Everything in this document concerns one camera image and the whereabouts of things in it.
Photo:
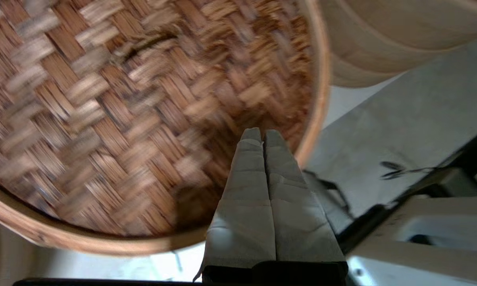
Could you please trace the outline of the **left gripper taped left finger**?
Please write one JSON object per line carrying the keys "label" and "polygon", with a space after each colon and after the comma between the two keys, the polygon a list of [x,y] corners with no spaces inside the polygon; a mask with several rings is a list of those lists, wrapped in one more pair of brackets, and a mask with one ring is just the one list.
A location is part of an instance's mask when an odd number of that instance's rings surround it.
{"label": "left gripper taped left finger", "polygon": [[218,207],[206,231],[202,265],[251,269],[276,260],[275,229],[259,128],[244,130]]}

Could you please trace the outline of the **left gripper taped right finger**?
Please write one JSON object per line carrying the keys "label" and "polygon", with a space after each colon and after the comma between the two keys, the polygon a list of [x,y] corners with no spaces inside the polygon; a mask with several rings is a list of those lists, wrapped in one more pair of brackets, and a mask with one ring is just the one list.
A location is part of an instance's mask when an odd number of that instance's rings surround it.
{"label": "left gripper taped right finger", "polygon": [[264,158],[279,261],[345,263],[326,213],[280,132],[269,129]]}

